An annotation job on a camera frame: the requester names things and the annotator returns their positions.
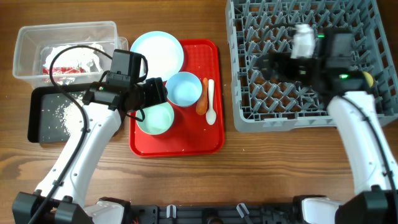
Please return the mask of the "red snack wrapper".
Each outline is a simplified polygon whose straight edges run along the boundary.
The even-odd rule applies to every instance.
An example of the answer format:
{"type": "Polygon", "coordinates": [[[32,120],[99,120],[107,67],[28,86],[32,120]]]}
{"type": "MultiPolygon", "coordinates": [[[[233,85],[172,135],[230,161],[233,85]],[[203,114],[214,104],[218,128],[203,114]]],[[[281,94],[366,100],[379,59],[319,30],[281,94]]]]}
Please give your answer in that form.
{"type": "Polygon", "coordinates": [[[53,67],[52,74],[60,75],[60,74],[76,74],[83,73],[85,70],[81,67],[53,67]]]}

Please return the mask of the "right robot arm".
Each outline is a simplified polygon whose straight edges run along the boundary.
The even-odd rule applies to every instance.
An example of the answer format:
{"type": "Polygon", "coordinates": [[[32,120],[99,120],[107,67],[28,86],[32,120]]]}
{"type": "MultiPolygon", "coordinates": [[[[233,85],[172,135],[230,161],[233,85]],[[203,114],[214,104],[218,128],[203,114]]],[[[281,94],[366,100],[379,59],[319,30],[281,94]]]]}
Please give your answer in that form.
{"type": "Polygon", "coordinates": [[[306,223],[397,222],[397,162],[377,117],[374,78],[353,69],[352,38],[348,29],[326,28],[316,34],[297,24],[292,51],[269,56],[269,68],[279,79],[309,85],[322,99],[353,174],[351,200],[308,196],[299,201],[306,223]]]}

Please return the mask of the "light green bowl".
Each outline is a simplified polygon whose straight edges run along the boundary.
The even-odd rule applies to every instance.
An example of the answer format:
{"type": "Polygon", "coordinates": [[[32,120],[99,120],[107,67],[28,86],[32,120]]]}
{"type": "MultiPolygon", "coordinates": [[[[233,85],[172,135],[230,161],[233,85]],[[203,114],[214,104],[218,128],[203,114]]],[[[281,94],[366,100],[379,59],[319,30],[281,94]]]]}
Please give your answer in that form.
{"type": "Polygon", "coordinates": [[[145,118],[136,124],[141,131],[150,135],[159,135],[170,129],[174,122],[174,109],[166,102],[143,109],[145,118]]]}

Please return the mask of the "white spoon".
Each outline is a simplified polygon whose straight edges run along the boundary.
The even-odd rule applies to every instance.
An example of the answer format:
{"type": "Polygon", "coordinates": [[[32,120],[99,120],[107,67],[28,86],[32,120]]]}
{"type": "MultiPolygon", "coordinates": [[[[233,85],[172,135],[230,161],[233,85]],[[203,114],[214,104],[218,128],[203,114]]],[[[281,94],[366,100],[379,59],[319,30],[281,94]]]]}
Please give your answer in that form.
{"type": "Polygon", "coordinates": [[[208,80],[208,111],[206,112],[206,121],[209,125],[214,125],[216,121],[216,112],[214,110],[214,94],[215,94],[215,81],[208,80]]]}

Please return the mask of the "clear plastic bin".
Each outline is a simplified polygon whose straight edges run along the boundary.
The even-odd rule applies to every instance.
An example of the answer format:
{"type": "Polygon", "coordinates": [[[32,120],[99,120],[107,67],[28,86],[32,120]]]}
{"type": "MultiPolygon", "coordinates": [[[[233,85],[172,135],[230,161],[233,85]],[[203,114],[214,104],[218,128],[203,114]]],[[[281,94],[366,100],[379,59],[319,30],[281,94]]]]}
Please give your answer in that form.
{"type": "Polygon", "coordinates": [[[79,48],[95,50],[103,70],[53,75],[59,85],[91,83],[99,80],[101,74],[110,69],[111,65],[111,60],[103,54],[112,55],[116,49],[129,48],[127,39],[118,36],[118,30],[113,21],[25,26],[19,30],[16,40],[13,76],[30,84],[33,88],[50,86],[49,75],[43,73],[45,59],[54,47],[64,45],[77,45],[79,48]],[[100,44],[103,51],[90,47],[94,43],[100,44]]]}

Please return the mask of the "black tray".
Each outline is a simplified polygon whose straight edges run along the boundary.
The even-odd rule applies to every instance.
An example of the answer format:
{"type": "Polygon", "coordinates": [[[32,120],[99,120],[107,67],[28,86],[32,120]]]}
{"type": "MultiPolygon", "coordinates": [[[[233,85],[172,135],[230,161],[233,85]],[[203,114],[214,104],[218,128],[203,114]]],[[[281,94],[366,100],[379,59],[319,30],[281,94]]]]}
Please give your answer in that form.
{"type": "Polygon", "coordinates": [[[32,143],[65,142],[70,135],[55,128],[55,109],[60,102],[60,93],[54,86],[38,87],[30,99],[27,138],[32,143]]]}

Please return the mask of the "grey dishwasher rack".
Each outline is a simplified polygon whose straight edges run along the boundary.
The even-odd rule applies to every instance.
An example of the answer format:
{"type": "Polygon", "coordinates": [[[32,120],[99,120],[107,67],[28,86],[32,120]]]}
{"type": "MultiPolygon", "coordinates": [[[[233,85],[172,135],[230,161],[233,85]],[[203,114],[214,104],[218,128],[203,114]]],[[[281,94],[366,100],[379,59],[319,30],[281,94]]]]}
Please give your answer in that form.
{"type": "Polygon", "coordinates": [[[319,96],[301,83],[266,79],[257,59],[287,53],[291,24],[308,24],[316,34],[326,27],[349,29],[354,69],[375,78],[373,95],[379,122],[397,119],[397,72],[376,1],[228,1],[226,30],[231,56],[235,128],[244,133],[332,126],[319,96]]]}

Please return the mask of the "orange carrot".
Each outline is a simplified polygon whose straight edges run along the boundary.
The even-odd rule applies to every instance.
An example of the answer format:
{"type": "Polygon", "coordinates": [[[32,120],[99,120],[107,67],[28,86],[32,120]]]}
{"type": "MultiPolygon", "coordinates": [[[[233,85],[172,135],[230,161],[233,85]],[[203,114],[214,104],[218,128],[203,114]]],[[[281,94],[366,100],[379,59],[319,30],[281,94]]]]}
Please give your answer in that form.
{"type": "Polygon", "coordinates": [[[208,79],[202,80],[202,92],[201,96],[197,101],[196,112],[199,115],[204,115],[207,111],[208,106],[208,79]]]}

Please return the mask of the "yellow cup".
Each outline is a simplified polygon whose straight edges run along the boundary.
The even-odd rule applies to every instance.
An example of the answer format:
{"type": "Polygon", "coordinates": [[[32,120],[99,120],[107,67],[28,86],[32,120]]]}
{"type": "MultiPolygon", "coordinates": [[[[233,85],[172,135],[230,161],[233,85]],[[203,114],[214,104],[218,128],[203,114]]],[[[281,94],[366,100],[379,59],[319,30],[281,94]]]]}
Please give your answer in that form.
{"type": "Polygon", "coordinates": [[[368,86],[372,88],[374,86],[374,77],[368,72],[363,72],[363,76],[368,86]]]}

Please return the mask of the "red serving tray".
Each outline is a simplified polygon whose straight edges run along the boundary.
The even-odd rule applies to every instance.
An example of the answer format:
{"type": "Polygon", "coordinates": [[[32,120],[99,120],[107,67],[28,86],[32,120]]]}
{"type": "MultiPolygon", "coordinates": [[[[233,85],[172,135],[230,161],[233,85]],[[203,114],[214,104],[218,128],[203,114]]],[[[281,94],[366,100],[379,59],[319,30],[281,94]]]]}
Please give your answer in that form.
{"type": "Polygon", "coordinates": [[[174,157],[211,154],[224,144],[223,95],[217,46],[208,39],[180,41],[185,54],[182,70],[215,81],[213,108],[216,121],[209,125],[204,115],[194,106],[187,108],[172,105],[175,119],[171,128],[160,135],[141,131],[134,120],[129,121],[129,146],[141,157],[174,157]]]}

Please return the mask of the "large light blue plate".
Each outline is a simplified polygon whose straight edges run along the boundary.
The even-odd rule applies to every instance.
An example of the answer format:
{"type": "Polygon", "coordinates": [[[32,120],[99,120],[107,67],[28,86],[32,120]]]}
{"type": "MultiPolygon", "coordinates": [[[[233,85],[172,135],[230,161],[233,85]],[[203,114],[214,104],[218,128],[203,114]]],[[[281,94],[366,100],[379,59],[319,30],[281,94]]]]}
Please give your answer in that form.
{"type": "Polygon", "coordinates": [[[147,59],[147,79],[161,78],[167,81],[181,70],[184,61],[181,43],[162,31],[142,34],[133,42],[130,51],[142,54],[147,59]]]}

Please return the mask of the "white rice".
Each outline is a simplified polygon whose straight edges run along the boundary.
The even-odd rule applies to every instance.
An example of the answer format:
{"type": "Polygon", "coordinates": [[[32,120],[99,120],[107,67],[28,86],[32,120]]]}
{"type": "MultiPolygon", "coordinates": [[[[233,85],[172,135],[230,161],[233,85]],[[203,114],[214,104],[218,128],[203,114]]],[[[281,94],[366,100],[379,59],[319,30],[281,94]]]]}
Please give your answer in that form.
{"type": "Polygon", "coordinates": [[[55,128],[68,136],[79,131],[83,126],[83,118],[76,104],[62,94],[57,96],[57,100],[60,102],[55,109],[55,128]]]}

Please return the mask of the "white tissue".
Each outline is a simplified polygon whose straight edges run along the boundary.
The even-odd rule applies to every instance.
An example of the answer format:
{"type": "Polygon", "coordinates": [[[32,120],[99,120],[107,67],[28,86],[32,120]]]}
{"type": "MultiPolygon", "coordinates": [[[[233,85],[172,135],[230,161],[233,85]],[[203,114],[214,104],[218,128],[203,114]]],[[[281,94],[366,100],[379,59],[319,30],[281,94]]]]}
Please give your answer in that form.
{"type": "MultiPolygon", "coordinates": [[[[43,73],[49,74],[49,68],[53,58],[62,50],[65,50],[69,47],[72,47],[72,45],[54,47],[50,55],[48,55],[45,59],[43,73]]],[[[91,44],[90,47],[103,51],[103,47],[100,44],[94,43],[91,44]]],[[[66,51],[65,53],[61,54],[58,59],[56,59],[53,67],[81,67],[85,70],[84,72],[88,73],[95,72],[96,70],[103,70],[100,65],[100,58],[96,55],[96,51],[88,48],[75,48],[66,51]]]]}

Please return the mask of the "light blue rice bowl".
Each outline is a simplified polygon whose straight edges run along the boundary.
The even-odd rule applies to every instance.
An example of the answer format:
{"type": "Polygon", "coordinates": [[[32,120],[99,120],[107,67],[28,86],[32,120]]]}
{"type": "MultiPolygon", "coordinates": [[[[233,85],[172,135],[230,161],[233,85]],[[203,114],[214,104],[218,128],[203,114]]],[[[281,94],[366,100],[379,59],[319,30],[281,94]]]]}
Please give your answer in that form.
{"type": "Polygon", "coordinates": [[[169,101],[179,107],[195,104],[202,92],[201,80],[190,72],[178,72],[165,85],[169,101]]]}

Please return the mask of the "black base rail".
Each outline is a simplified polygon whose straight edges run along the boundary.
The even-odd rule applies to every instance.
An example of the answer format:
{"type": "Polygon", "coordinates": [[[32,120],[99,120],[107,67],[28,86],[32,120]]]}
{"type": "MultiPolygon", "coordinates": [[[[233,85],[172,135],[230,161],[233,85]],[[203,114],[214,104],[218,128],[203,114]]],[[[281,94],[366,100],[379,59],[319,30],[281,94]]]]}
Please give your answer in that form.
{"type": "Polygon", "coordinates": [[[132,205],[124,223],[349,223],[344,206],[323,195],[299,195],[288,203],[230,206],[132,205]]]}

